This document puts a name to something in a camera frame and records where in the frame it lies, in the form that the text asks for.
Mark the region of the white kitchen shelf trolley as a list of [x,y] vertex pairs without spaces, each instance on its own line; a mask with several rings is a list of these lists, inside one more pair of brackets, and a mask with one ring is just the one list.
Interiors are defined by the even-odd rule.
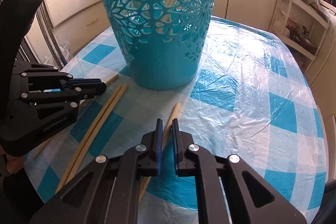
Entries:
[[317,60],[329,23],[323,11],[302,0],[277,0],[270,32],[294,53],[306,73]]

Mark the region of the beige chopstick pile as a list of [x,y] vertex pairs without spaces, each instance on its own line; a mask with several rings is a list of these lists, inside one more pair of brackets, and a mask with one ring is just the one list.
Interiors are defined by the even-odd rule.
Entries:
[[108,119],[108,117],[110,116],[110,114],[112,113],[113,109],[115,108],[115,106],[117,105],[117,103],[119,102],[119,100],[121,99],[121,97],[123,96],[123,94],[126,92],[127,88],[128,88],[128,84],[124,84],[122,86],[120,92],[116,95],[115,99],[109,105],[109,107],[107,108],[105,114],[102,116],[102,118],[98,122],[96,128],[91,133],[89,139],[87,140],[87,142],[84,145],[82,151],[80,152],[80,155],[79,155],[78,159],[76,160],[75,165],[72,168],[72,170],[70,172],[70,175],[69,175],[69,177],[66,180],[66,183],[70,182],[70,180],[74,178],[74,176],[77,173],[77,171],[79,170],[79,167],[82,164],[82,162],[83,162],[83,160],[84,160],[84,158],[85,158],[85,156],[86,156],[89,148],[91,147],[91,145],[93,144],[94,140],[96,139],[96,136],[100,132],[100,130],[103,127],[104,123],[106,122],[106,120]]
[[78,159],[80,152],[82,151],[84,145],[86,144],[87,140],[89,139],[91,133],[94,131],[94,129],[96,128],[98,122],[100,121],[100,119],[102,118],[102,116],[105,114],[107,108],[109,107],[109,105],[112,103],[112,101],[115,99],[116,95],[120,92],[122,86],[118,86],[116,88],[116,90],[112,93],[112,95],[110,96],[110,98],[108,99],[108,101],[105,103],[105,105],[102,107],[102,109],[100,110],[100,112],[97,114],[96,118],[93,120],[92,124],[90,125],[89,129],[87,130],[86,134],[84,135],[84,137],[82,138],[79,146],[77,147],[77,150],[75,151],[74,155],[72,156],[72,159],[70,161],[70,163],[68,164],[66,170],[63,173],[62,178],[60,179],[60,182],[58,184],[58,187],[55,190],[55,193],[57,193],[66,183],[67,178],[70,175],[70,172],[72,170],[72,168],[75,165],[76,160]]

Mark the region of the blue white checkered tablecloth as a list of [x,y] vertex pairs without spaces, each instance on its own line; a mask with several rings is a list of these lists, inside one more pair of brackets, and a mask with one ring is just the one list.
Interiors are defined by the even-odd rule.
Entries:
[[313,94],[288,48],[274,35],[212,19],[195,78],[170,91],[137,85],[113,31],[108,28],[64,68],[76,78],[117,80],[85,105],[77,122],[52,138],[25,171],[48,201],[80,141],[116,87],[128,88],[104,123],[83,161],[115,157],[139,144],[166,121],[175,104],[179,128],[212,154],[239,155],[311,223],[322,202],[326,152]]

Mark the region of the teal perforated plastic basket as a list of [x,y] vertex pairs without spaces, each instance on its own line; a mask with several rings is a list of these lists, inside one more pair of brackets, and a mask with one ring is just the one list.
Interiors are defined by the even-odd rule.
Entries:
[[214,0],[102,0],[133,80],[173,90],[196,75]]

